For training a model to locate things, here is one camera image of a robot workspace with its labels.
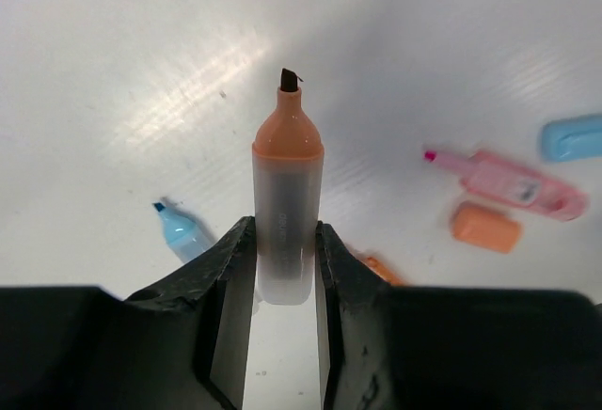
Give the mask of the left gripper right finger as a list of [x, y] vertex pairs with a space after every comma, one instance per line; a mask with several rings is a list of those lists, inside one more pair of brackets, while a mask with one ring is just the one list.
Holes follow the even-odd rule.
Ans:
[[601, 315], [577, 292], [394, 286], [315, 232], [325, 409], [597, 409]]

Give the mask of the blue eraser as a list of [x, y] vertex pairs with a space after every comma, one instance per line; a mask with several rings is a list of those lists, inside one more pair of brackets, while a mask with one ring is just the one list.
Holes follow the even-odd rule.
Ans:
[[601, 156], [601, 115], [557, 119], [540, 133], [540, 152], [549, 162], [569, 162]]

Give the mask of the orange highlighter cap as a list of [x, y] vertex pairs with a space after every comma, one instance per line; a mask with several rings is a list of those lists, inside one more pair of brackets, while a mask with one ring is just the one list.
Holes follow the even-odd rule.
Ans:
[[510, 253], [521, 239], [520, 223], [503, 213], [464, 202], [451, 219], [451, 235], [462, 243], [501, 254]]

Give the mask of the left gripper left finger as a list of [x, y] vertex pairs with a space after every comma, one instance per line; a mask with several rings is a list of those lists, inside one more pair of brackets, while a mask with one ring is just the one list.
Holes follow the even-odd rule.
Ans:
[[91, 286], [1, 291], [5, 409], [238, 409], [256, 265], [254, 219], [120, 300]]

